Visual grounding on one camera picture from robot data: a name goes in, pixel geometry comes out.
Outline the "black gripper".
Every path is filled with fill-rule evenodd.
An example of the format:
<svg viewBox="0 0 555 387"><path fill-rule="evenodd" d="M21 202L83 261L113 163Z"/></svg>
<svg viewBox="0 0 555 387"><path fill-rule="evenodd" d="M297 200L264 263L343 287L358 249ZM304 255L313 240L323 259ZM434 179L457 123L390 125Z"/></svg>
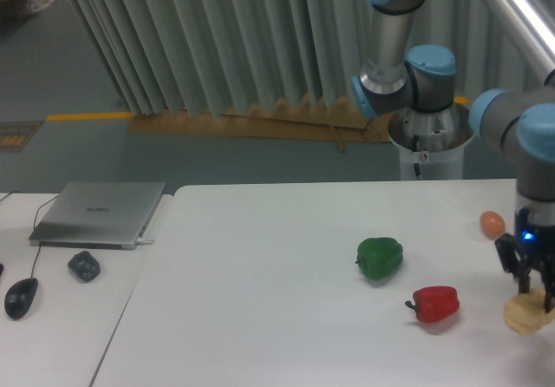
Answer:
<svg viewBox="0 0 555 387"><path fill-rule="evenodd" d="M554 309L554 225L532 222L532 210L521 207L514 217L513 234L504 233L494 244L502 268L518 280L518 293L530 291L530 273L540 273L545 289L544 309Z"/></svg>

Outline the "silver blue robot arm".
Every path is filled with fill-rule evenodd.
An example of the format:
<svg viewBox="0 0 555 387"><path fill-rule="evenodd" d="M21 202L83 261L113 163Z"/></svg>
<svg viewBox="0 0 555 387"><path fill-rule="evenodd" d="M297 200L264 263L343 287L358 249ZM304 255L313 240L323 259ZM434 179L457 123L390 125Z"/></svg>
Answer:
<svg viewBox="0 0 555 387"><path fill-rule="evenodd" d="M436 45L407 47L415 12L426 0L367 0L373 10L369 59L352 80L362 113L395 112L388 133L419 177L478 137L516 169L513 233L495 245L503 269L530 289L540 274L544 308L554 307L554 19L542 0L481 0L524 55L542 86L515 95L491 89L470 108L454 101L453 53Z"/></svg>

